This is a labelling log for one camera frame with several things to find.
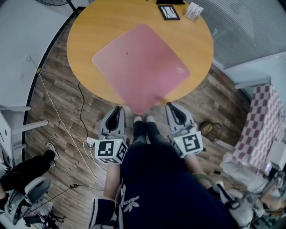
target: table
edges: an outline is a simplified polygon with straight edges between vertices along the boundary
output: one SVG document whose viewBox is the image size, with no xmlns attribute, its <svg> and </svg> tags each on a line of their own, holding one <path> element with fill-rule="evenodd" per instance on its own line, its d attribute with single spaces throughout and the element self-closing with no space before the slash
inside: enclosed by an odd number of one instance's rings
<svg viewBox="0 0 286 229">
<path fill-rule="evenodd" d="M 181 20 L 164 21 L 156 0 L 96 0 L 72 25 L 67 40 L 70 67 L 89 91 L 108 101 L 125 102 L 92 62 L 92 57 L 111 41 L 138 24 L 149 25 L 181 58 L 190 77 L 161 101 L 171 102 L 193 91 L 207 76 L 213 59 L 210 31 L 199 17 L 195 22 L 183 16 L 188 7 L 174 5 Z"/>
<path fill-rule="evenodd" d="M 281 115 L 285 110 L 275 88 L 270 84 L 256 87 L 240 140 L 228 156 L 262 170 L 272 142 L 283 139 Z"/>
</svg>

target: pink mouse pad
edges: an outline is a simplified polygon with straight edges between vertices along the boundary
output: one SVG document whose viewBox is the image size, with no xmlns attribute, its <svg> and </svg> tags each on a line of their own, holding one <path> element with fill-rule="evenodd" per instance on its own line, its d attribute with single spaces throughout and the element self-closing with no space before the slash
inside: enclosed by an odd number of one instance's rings
<svg viewBox="0 0 286 229">
<path fill-rule="evenodd" d="M 121 35 L 93 63 L 136 114 L 142 114 L 189 76 L 174 51 L 146 24 Z"/>
</svg>

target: checkered cloth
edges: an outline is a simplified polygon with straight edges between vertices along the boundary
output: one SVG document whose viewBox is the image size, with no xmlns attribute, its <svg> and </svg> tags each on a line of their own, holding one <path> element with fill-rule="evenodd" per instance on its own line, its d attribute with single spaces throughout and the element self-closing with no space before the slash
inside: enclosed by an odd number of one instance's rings
<svg viewBox="0 0 286 229">
<path fill-rule="evenodd" d="M 283 139 L 283 121 L 279 116 L 284 114 L 282 101 L 272 85 L 256 87 L 240 140 L 230 154 L 232 160 L 263 169 L 272 142 Z"/>
</svg>

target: black cable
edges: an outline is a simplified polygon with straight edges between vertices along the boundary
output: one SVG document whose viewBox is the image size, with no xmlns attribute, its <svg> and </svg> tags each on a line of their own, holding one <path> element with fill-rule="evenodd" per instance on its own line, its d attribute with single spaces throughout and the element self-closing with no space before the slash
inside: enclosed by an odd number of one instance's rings
<svg viewBox="0 0 286 229">
<path fill-rule="evenodd" d="M 82 120 L 82 118 L 81 118 L 81 113 L 82 113 L 82 109 L 84 108 L 85 99 L 84 99 L 84 94 L 82 93 L 82 91 L 81 91 L 81 89 L 80 89 L 80 82 L 79 82 L 79 84 L 78 84 L 77 86 L 78 86 L 78 88 L 79 88 L 79 90 L 80 90 L 82 99 L 84 100 L 84 102 L 82 103 L 82 106 L 81 106 L 81 110 L 80 110 L 80 120 L 81 120 L 81 122 L 83 123 L 84 128 L 85 128 L 85 131 L 86 131 L 86 144 L 88 145 L 88 130 L 87 130 L 86 126 L 85 126 L 85 123 L 83 122 L 83 120 Z"/>
<path fill-rule="evenodd" d="M 93 187 L 90 187 L 90 186 L 87 186 L 87 185 L 72 184 L 72 185 L 70 185 L 70 187 L 69 187 L 68 189 L 66 189 L 65 191 L 63 191 L 63 192 L 61 192 L 60 194 L 56 195 L 54 198 L 58 197 L 59 195 L 62 195 L 63 193 L 65 193 L 65 192 L 66 192 L 67 190 L 69 190 L 69 189 L 77 188 L 77 187 L 79 187 L 79 186 L 89 187 L 89 188 L 92 188 L 92 189 L 97 190 L 97 191 L 104 191 L 104 190 L 96 189 L 96 188 L 93 188 Z M 41 204 L 39 207 L 37 207 L 36 209 L 32 210 L 31 212 L 37 210 L 38 208 L 40 208 L 40 207 L 43 206 L 44 204 L 46 204 L 46 203 L 52 201 L 54 198 L 52 198 L 52 199 L 46 201 L 45 203 Z"/>
</svg>

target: shoe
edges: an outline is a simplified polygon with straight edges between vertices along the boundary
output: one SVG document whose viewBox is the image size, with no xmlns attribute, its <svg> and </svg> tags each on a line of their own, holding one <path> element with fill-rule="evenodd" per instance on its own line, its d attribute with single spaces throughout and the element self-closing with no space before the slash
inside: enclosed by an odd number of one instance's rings
<svg viewBox="0 0 286 229">
<path fill-rule="evenodd" d="M 137 122 L 137 121 L 142 121 L 142 117 L 140 115 L 137 115 L 135 118 L 134 118 L 134 123 Z"/>
<path fill-rule="evenodd" d="M 54 152 L 54 154 L 55 154 L 54 160 L 58 160 L 58 159 L 59 159 L 59 154 L 58 154 L 57 151 L 55 150 L 55 148 L 54 148 L 54 146 L 53 146 L 52 143 L 47 142 L 47 144 L 46 144 L 46 149 L 47 149 L 47 150 L 51 150 L 51 151 Z"/>
<path fill-rule="evenodd" d="M 146 117 L 146 122 L 147 123 L 156 123 L 156 121 L 155 121 L 155 119 L 154 119 L 154 117 L 152 115 L 148 115 Z"/>
<path fill-rule="evenodd" d="M 55 162 L 54 161 L 50 161 L 50 168 L 55 167 Z"/>
</svg>

